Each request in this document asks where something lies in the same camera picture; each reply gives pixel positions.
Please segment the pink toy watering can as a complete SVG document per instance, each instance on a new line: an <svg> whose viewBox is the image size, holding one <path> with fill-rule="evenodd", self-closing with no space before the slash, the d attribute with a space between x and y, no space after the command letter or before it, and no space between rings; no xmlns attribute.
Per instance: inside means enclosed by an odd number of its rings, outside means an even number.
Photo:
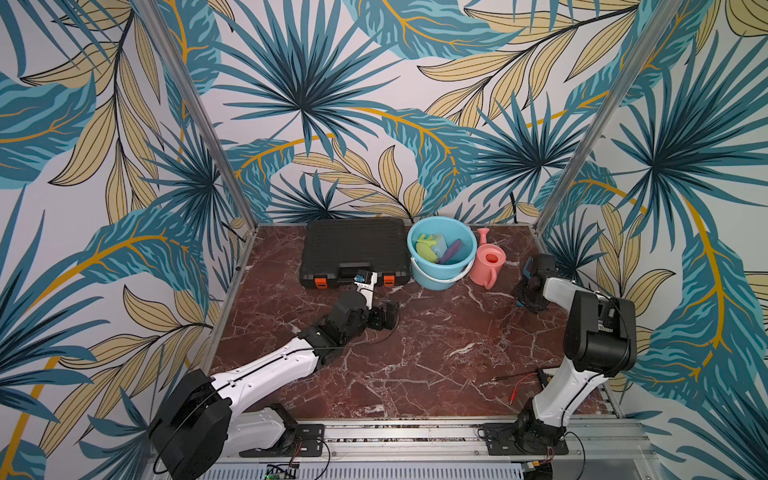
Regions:
<svg viewBox="0 0 768 480"><path fill-rule="evenodd" d="M506 253L498 245L488 242L489 228L479 228L478 248L472 268L470 280L486 290L491 290L498 281L499 272L506 262Z"/></svg>

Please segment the green toy shovel wooden handle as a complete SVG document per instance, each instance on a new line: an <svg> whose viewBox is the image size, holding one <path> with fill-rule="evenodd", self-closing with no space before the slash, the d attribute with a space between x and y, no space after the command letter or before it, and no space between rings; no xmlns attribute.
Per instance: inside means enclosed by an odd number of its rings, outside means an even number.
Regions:
<svg viewBox="0 0 768 480"><path fill-rule="evenodd" d="M437 256L433 252L432 248L429 248L425 245L418 245L416 243L416 253L424 260L430 263L436 263L437 262Z"/></svg>

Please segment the purple toy shovel pink handle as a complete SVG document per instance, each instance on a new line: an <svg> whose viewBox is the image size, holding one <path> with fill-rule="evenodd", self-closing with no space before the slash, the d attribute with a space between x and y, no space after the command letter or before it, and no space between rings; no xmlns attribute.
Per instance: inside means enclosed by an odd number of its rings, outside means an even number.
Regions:
<svg viewBox="0 0 768 480"><path fill-rule="evenodd" d="M445 264L449 260L451 260L462 248L463 242L461 239L455 240L443 253L441 257L438 258L438 262L440 264Z"/></svg>

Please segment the light blue plastic bucket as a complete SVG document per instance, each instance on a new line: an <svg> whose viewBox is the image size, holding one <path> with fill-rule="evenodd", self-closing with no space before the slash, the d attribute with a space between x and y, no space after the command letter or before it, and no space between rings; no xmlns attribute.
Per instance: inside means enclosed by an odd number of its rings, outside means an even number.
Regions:
<svg viewBox="0 0 768 480"><path fill-rule="evenodd" d="M478 243L466 224L432 216L411 226L407 247L413 280L427 290L443 291L469 274Z"/></svg>

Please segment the light blue toy trowel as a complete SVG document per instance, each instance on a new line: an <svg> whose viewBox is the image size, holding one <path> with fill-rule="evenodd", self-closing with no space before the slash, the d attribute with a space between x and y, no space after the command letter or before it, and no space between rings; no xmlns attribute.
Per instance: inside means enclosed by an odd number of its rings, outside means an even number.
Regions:
<svg viewBox="0 0 768 480"><path fill-rule="evenodd" d="M437 246L432 247L432 250L437 256L437 261L440 261L444 256L446 250L448 249L448 245L446 243L445 237L442 234L435 234L435 235L439 236L439 243Z"/></svg>

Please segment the green toy rake wooden handle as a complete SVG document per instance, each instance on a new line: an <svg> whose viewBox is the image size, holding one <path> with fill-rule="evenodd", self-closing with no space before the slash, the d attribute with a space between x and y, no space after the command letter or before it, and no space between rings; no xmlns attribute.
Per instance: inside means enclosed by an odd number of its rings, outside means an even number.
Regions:
<svg viewBox="0 0 768 480"><path fill-rule="evenodd" d="M420 234L416 240L418 245L425 245L429 248L435 247L439 243L438 235Z"/></svg>

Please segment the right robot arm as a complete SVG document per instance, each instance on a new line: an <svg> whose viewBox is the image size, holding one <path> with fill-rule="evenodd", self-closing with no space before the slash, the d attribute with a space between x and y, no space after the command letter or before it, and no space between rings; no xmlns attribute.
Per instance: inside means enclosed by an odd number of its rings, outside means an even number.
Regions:
<svg viewBox="0 0 768 480"><path fill-rule="evenodd" d="M554 449L590 393L635 365L636 307L629 299L559 276L555 258L547 254L526 261L513 294L534 313L555 304L568 314L564 359L551 381L526 402L512 433L516 447L526 453Z"/></svg>

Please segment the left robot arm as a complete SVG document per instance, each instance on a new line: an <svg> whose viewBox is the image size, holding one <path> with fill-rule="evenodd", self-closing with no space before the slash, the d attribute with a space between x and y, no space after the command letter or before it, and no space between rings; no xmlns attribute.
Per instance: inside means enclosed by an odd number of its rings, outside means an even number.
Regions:
<svg viewBox="0 0 768 480"><path fill-rule="evenodd" d="M275 450L291 442L297 427L277 405L242 419L251 406L282 387L331 364L366 330L393 330L400 305L375 306L370 294L348 291L330 312L302 330L287 344L246 365L209 376L200 369L186 373L161 403L148 437L157 458L156 475L197 479L222 456Z"/></svg>

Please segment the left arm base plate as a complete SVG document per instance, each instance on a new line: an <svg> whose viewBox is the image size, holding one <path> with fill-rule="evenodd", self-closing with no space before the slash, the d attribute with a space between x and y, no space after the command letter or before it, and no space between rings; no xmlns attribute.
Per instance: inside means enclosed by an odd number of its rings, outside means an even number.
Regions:
<svg viewBox="0 0 768 480"><path fill-rule="evenodd" d="M277 443L266 449L250 449L239 453L241 458L307 457L319 458L325 451L324 424L298 424L289 427Z"/></svg>

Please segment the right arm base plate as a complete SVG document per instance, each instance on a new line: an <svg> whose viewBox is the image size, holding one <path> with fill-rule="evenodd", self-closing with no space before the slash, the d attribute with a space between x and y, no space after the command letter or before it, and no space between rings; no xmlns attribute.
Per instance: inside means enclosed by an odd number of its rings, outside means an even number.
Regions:
<svg viewBox="0 0 768 480"><path fill-rule="evenodd" d="M564 440L565 428L533 424L485 423L479 428L490 456L538 456L569 453Z"/></svg>

